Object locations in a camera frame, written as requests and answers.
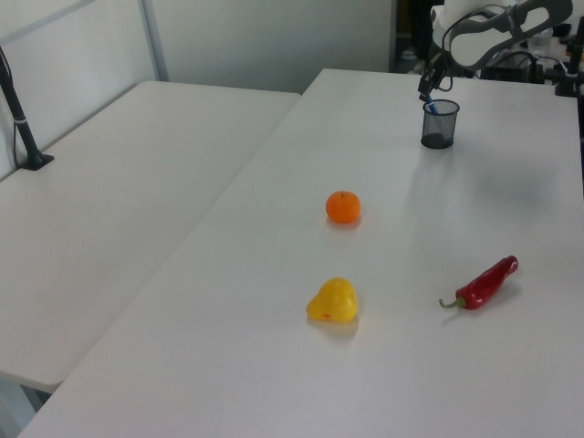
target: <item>yellow pepper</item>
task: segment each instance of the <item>yellow pepper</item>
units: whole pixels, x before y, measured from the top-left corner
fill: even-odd
[[[349,322],[359,311],[357,292],[345,278],[331,278],[307,306],[308,317],[321,321]]]

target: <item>floor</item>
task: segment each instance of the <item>floor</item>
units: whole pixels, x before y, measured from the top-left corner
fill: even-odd
[[[402,59],[403,50],[410,47],[412,41],[409,36],[397,36],[395,40],[395,62],[393,73],[408,73],[418,63],[418,59]]]

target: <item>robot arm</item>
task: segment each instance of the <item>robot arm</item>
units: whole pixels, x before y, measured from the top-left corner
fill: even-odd
[[[420,81],[420,99],[438,88],[449,65],[469,70],[486,67],[504,48],[584,15],[584,0],[445,0],[433,10],[437,47]]]

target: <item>red chili pepper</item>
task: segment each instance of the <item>red chili pepper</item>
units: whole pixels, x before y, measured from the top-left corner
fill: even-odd
[[[440,300],[440,305],[443,308],[466,308],[468,310],[475,310],[486,303],[499,290],[505,279],[517,271],[518,266],[517,259],[510,255],[490,269],[487,269],[465,287],[458,289],[454,303],[445,305]]]

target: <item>blue pen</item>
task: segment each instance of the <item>blue pen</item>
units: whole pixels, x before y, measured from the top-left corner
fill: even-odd
[[[434,101],[432,100],[432,98],[430,96],[428,96],[428,108],[430,108],[430,112],[433,115],[438,114],[438,109],[436,109],[436,105],[434,104]]]

